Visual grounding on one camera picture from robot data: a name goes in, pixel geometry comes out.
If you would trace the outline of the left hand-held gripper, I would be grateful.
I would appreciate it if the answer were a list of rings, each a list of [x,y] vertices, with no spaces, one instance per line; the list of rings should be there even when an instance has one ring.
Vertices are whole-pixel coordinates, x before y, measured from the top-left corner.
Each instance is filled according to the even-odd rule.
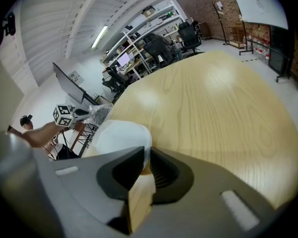
[[[71,105],[57,104],[53,111],[55,124],[74,129],[77,122],[82,121],[89,112]]]

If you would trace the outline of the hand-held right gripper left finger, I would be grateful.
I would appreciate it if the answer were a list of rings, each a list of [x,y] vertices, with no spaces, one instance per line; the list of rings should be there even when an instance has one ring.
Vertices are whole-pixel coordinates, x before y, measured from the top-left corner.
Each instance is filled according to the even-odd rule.
[[[131,238],[128,193],[144,164],[143,147],[104,155],[49,161],[35,152],[46,198],[53,206],[59,237]]]

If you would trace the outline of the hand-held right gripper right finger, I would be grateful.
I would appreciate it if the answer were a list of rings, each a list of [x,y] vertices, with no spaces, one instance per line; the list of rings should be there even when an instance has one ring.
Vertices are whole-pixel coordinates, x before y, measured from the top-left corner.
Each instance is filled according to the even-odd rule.
[[[276,217],[252,187],[218,165],[152,148],[156,193],[135,238],[256,238]]]

